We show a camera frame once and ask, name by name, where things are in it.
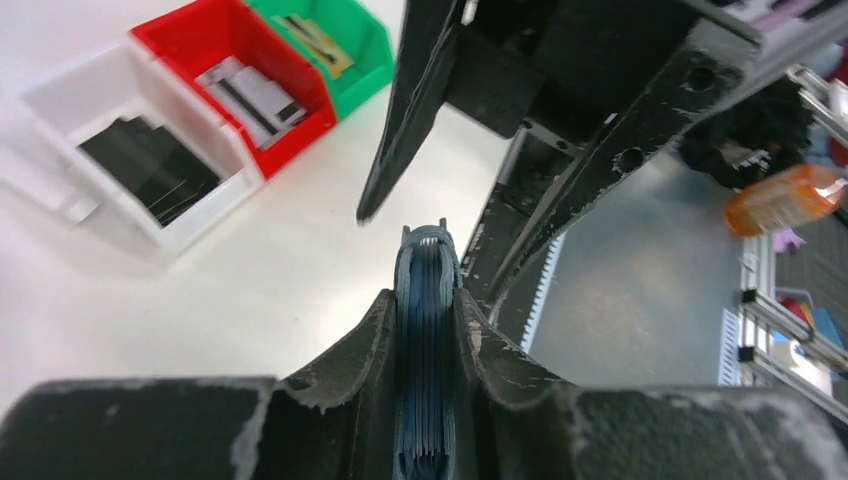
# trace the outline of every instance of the green bin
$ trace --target green bin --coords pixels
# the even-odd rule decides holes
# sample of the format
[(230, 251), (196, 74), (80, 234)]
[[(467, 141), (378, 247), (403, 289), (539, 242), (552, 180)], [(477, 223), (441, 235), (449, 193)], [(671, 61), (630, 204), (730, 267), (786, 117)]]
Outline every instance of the green bin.
[[(271, 28), (283, 36), (321, 72), (336, 108), (344, 120), (366, 100), (388, 85), (395, 63), (386, 27), (356, 0), (246, 0)], [(337, 79), (275, 17), (297, 14), (311, 19), (353, 59)]]

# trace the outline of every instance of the bottle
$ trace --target bottle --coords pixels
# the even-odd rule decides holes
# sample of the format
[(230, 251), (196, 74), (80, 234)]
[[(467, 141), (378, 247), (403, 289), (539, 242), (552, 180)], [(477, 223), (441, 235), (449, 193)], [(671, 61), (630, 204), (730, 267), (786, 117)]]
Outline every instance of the bottle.
[(797, 227), (839, 208), (848, 172), (822, 165), (796, 165), (755, 183), (733, 197), (724, 211), (730, 228), (755, 237)]

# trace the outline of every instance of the white table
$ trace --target white table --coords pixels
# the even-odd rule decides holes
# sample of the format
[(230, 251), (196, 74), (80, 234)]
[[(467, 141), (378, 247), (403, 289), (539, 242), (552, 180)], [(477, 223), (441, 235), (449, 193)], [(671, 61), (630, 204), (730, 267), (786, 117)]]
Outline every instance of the white table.
[[(0, 91), (183, 3), (6, 0)], [(397, 44), (403, 2), (363, 3)], [(444, 110), (376, 220), (360, 227), (354, 212), (388, 97), (385, 89), (168, 269), (0, 187), (0, 411), (52, 378), (286, 376), (391, 286), (403, 225), (447, 217), (462, 251), (506, 141)], [(0, 105), (0, 143), (20, 141), (10, 115)]]

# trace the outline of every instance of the white bin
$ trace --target white bin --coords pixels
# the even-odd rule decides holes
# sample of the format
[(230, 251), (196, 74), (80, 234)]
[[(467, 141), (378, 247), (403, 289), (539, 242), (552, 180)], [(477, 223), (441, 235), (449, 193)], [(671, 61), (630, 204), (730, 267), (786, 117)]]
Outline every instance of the white bin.
[[(176, 255), (255, 192), (262, 176), (238, 133), (145, 47), (126, 38), (65, 64), (15, 92), (36, 132), (90, 181), (99, 198)], [(78, 146), (119, 117), (168, 129), (221, 177), (215, 190), (169, 225)]]

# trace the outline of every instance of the blue cable bundle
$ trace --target blue cable bundle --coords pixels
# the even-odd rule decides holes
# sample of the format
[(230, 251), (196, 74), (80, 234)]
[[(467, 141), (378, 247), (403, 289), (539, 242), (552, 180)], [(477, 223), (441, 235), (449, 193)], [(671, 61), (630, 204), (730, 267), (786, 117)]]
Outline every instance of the blue cable bundle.
[(452, 477), (453, 290), (461, 285), (453, 239), (439, 227), (404, 230), (395, 266), (400, 399), (395, 473), (405, 480)]

